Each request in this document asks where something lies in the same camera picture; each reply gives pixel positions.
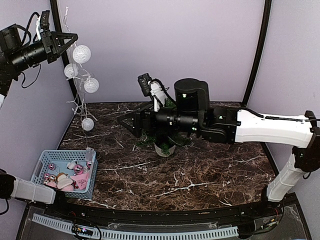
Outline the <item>white ball string lights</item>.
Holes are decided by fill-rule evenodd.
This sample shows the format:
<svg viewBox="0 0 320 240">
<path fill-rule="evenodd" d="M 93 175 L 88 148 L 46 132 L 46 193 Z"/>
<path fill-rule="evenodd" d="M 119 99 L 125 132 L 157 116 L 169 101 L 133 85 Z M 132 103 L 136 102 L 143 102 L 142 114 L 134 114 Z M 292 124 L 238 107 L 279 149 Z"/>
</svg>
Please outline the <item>white ball string lights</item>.
<svg viewBox="0 0 320 240">
<path fill-rule="evenodd" d="M 80 117 L 81 127 L 84 131 L 93 130 L 97 118 L 90 113 L 86 103 L 86 95 L 94 94 L 100 87 L 99 81 L 92 72 L 83 67 L 91 59 L 91 50 L 86 45 L 73 43 L 67 50 L 69 64 L 64 68 L 66 80 L 73 82 L 76 89 L 76 97 L 72 101 L 75 108 L 73 113 Z"/>
</svg>

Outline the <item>small green christmas tree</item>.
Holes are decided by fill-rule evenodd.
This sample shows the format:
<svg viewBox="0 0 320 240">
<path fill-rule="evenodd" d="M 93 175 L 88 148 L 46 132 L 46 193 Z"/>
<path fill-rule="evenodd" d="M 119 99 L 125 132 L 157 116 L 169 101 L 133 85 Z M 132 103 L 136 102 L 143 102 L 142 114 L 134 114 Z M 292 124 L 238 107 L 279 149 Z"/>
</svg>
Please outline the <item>small green christmas tree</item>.
<svg viewBox="0 0 320 240">
<path fill-rule="evenodd" d="M 164 100 L 165 108 L 175 108 L 176 105 L 169 99 L 165 98 Z M 131 117 L 132 119 L 138 119 L 140 113 L 143 110 L 153 109 L 153 103 L 145 102 L 139 105 L 132 113 L 135 117 Z M 188 146 L 192 143 L 190 139 L 190 134 L 186 136 L 182 135 L 179 132 L 169 131 L 166 132 L 164 130 L 160 130 L 156 133 L 150 133 L 150 131 L 144 130 L 141 127 L 134 126 L 133 135 L 140 140 L 137 143 L 137 146 L 145 147 L 148 145 L 154 145 L 156 153 L 161 157 L 169 157 L 175 151 L 176 147 L 184 147 Z"/>
</svg>

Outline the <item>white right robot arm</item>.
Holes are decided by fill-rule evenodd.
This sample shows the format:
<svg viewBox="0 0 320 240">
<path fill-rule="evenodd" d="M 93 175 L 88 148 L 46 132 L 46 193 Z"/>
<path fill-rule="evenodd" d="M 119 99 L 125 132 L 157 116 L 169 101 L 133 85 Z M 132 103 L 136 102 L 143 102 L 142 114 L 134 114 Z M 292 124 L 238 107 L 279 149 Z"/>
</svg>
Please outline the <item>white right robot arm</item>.
<svg viewBox="0 0 320 240">
<path fill-rule="evenodd" d="M 303 115 L 284 116 L 255 112 L 246 107 L 210 107 L 209 86 L 205 81 L 184 78 L 174 83 L 171 97 L 163 83 L 148 73 L 137 78 L 150 101 L 117 118 L 135 137 L 147 134 L 172 141 L 175 133 L 196 135 L 219 144 L 246 142 L 292 146 L 290 157 L 267 186 L 255 213 L 266 217 L 288 191 L 307 173 L 320 167 L 320 128 L 310 110 Z"/>
</svg>

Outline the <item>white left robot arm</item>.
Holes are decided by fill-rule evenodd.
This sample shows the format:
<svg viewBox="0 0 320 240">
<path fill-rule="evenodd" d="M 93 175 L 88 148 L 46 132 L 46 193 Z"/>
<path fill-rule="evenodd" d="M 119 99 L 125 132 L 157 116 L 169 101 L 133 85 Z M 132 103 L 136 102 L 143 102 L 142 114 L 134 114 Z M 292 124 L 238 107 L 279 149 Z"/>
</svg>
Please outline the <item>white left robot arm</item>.
<svg viewBox="0 0 320 240">
<path fill-rule="evenodd" d="M 13 81 L 17 81 L 25 70 L 40 67 L 42 62 L 51 64 L 61 57 L 77 40 L 76 33 L 50 30 L 50 11 L 34 12 L 37 17 L 36 34 L 32 37 L 26 27 L 12 24 L 0 31 L 0 102 L 3 104 Z M 55 199 L 53 188 L 34 183 L 0 171 L 0 197 L 25 202 L 40 202 L 51 205 L 51 210 L 60 218 L 67 218 L 70 206 L 62 199 Z"/>
</svg>

